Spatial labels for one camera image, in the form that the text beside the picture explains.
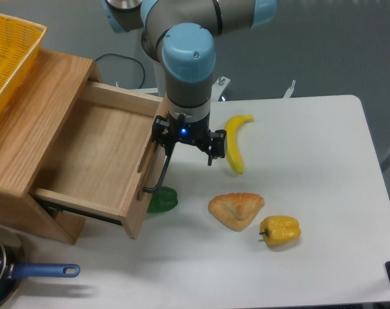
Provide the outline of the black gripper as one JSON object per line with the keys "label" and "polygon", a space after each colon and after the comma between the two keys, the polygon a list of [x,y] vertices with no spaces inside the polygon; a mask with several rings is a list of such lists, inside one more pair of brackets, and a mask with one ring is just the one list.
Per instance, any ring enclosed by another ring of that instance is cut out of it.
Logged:
{"label": "black gripper", "polygon": [[178,142],[193,145],[208,156],[208,166],[213,160],[224,158],[227,153],[227,131],[209,129],[210,114],[197,122],[179,122],[170,113],[167,119],[157,115],[151,131],[151,141],[165,150],[165,155],[172,155]]}

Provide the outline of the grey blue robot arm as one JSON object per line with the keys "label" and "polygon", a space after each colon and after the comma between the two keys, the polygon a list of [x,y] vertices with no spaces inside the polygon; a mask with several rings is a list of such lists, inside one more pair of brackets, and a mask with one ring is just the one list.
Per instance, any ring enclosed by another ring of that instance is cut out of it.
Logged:
{"label": "grey blue robot arm", "polygon": [[143,29],[142,48],[163,69],[168,112],[157,116],[151,140],[170,156],[176,143],[209,160],[227,151],[224,130],[209,128],[214,39],[271,21],[277,1],[103,1],[116,32]]}

